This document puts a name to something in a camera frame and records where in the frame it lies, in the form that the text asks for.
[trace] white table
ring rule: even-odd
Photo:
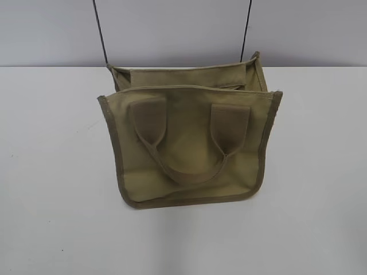
[[[133,210],[105,68],[0,68],[0,274],[367,274],[367,68],[265,68],[284,91],[253,198]]]

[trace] gray wall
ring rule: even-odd
[[[240,57],[248,0],[96,0],[110,63]],[[253,0],[245,55],[265,66],[367,65],[366,0]],[[103,66],[92,0],[1,0],[0,66]]]

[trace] short handle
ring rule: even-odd
[[[214,144],[222,154],[222,161],[209,171],[188,174],[169,167],[157,150],[157,145],[166,133],[166,99],[159,97],[139,100],[131,103],[130,108],[132,123],[139,139],[165,174],[181,185],[204,183],[220,174],[228,158],[243,146],[250,114],[249,107],[212,104],[210,133]]]

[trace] khaki bag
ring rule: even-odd
[[[135,208],[239,201],[263,181],[282,92],[268,92],[259,53],[194,69],[108,66],[100,96],[123,199]]]

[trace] black wire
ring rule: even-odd
[[[243,59],[243,52],[245,50],[245,41],[246,41],[246,35],[247,35],[247,28],[248,28],[248,20],[250,18],[250,11],[251,11],[251,6],[252,6],[252,0],[250,0],[250,3],[248,5],[248,13],[247,13],[247,20],[246,20],[246,28],[245,28],[245,34],[243,36],[243,43],[242,43],[242,51],[241,51],[241,59],[240,62],[242,62]]]
[[[102,49],[103,49],[103,54],[104,54],[104,60],[105,60],[106,65],[107,65],[108,64],[107,54],[106,54],[106,49],[104,47],[103,36],[102,36],[102,31],[101,31],[101,24],[99,23],[99,17],[98,17],[97,6],[96,6],[96,1],[95,0],[93,0],[93,6],[94,6],[94,12],[96,14],[99,37],[101,38],[101,44],[102,44]]]

